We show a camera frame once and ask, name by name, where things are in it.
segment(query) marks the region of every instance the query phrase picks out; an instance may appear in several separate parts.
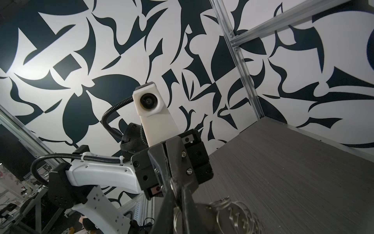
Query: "floor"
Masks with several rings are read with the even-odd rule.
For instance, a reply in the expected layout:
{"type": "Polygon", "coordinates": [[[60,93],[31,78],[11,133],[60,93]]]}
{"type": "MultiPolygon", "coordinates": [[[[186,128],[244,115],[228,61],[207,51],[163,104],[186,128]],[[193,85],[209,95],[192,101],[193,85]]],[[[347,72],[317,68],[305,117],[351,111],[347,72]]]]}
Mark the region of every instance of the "floor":
{"type": "Polygon", "coordinates": [[[197,203],[242,201],[267,233],[374,233],[372,162],[269,118],[210,159],[215,176],[193,194],[197,203]]]}

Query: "black and white wallpaper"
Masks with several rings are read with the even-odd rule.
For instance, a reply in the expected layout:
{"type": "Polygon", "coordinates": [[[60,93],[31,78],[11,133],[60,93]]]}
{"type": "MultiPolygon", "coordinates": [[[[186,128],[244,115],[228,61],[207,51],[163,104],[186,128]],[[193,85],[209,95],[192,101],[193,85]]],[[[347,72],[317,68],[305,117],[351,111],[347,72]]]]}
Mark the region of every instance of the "black and white wallpaper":
{"type": "MultiPolygon", "coordinates": [[[[99,122],[154,81],[180,132],[208,153],[257,119],[209,0],[38,0],[0,25],[0,105],[54,152],[119,156],[99,122]]],[[[111,116],[140,124],[134,105],[111,116]]],[[[114,203],[129,198],[105,188],[114,203]]]]}
{"type": "MultiPolygon", "coordinates": [[[[296,2],[225,7],[240,34],[296,2]]],[[[265,115],[374,155],[373,22],[373,1],[354,0],[242,44],[265,115]]]]}

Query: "silver screw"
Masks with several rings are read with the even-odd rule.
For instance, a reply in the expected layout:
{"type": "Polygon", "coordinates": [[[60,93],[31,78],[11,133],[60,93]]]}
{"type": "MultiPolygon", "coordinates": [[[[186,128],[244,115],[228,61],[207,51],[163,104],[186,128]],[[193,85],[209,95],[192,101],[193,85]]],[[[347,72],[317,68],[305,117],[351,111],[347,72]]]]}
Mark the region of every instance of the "silver screw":
{"type": "Polygon", "coordinates": [[[189,176],[192,175],[192,169],[191,168],[188,168],[186,172],[187,172],[187,175],[189,175],[189,176]]]}

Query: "abstract pattern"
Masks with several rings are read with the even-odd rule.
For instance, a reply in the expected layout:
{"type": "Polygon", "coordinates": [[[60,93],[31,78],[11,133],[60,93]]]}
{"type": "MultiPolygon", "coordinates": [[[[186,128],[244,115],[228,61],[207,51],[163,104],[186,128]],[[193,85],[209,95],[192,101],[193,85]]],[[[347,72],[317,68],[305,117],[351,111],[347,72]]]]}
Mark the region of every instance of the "abstract pattern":
{"type": "MultiPolygon", "coordinates": [[[[209,0],[30,1],[0,35],[0,105],[54,152],[119,156],[99,121],[151,81],[208,153],[256,121],[209,0]]],[[[109,122],[140,119],[130,104],[109,122]]],[[[102,188],[118,205],[132,196],[102,188]]]]}
{"type": "MultiPolygon", "coordinates": [[[[248,17],[265,17],[254,5],[269,18],[291,2],[240,0],[225,7],[240,33],[251,28],[248,17]]],[[[374,154],[373,13],[370,1],[349,1],[242,44],[265,115],[374,154]]]]}

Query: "camera lens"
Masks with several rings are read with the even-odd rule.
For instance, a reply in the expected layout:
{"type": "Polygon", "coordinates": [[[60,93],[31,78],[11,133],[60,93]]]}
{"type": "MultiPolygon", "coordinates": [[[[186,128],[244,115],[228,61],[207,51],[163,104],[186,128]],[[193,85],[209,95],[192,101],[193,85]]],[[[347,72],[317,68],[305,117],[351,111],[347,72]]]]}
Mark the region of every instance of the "camera lens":
{"type": "Polygon", "coordinates": [[[146,109],[153,109],[157,105],[157,98],[153,94],[144,94],[140,98],[140,103],[144,106],[146,109]]]}

